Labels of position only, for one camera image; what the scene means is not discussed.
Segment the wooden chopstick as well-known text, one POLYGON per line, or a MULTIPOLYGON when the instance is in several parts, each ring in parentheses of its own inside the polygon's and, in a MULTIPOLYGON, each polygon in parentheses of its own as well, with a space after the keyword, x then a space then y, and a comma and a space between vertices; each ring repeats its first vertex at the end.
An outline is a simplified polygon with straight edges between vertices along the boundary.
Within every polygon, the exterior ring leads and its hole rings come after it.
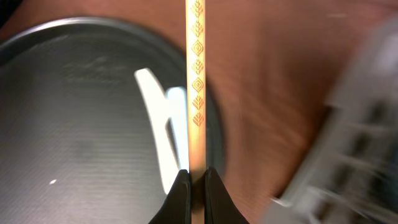
POLYGON ((206 169, 205 0, 185 1, 188 150, 193 182, 192 222, 205 222, 202 175, 206 169))

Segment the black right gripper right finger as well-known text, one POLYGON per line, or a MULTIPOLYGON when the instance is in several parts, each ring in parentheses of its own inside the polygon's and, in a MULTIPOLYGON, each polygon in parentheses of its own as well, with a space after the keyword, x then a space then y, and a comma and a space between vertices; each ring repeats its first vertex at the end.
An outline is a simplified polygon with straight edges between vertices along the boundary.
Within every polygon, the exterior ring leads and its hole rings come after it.
POLYGON ((205 224, 249 224, 212 167, 205 172, 205 224))

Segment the light blue plastic knife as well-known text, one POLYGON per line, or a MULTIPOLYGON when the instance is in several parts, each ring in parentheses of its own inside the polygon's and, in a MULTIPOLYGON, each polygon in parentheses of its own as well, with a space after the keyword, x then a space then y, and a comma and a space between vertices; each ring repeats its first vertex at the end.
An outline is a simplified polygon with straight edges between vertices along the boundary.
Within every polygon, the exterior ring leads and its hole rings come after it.
POLYGON ((170 125, 177 153, 178 168, 189 170, 187 91, 184 87, 173 87, 166 91, 170 106, 170 125))

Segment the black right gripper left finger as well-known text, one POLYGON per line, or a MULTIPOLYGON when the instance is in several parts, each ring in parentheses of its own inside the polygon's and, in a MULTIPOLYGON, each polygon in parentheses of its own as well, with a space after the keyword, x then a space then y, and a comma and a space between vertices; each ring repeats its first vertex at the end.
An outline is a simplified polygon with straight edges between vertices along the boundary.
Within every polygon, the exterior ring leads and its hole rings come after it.
POLYGON ((191 224, 192 182, 187 170, 179 170, 163 205, 149 224, 191 224))

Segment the white plastic knife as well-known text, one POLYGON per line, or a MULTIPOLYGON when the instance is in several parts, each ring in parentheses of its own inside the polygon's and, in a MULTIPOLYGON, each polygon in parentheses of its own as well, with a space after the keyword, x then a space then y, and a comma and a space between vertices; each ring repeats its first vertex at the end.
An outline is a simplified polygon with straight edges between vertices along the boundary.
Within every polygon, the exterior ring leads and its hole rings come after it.
POLYGON ((134 73, 134 76, 150 120, 163 190, 168 194, 179 171, 167 130, 170 117, 169 104, 163 87, 150 69, 140 69, 134 73))

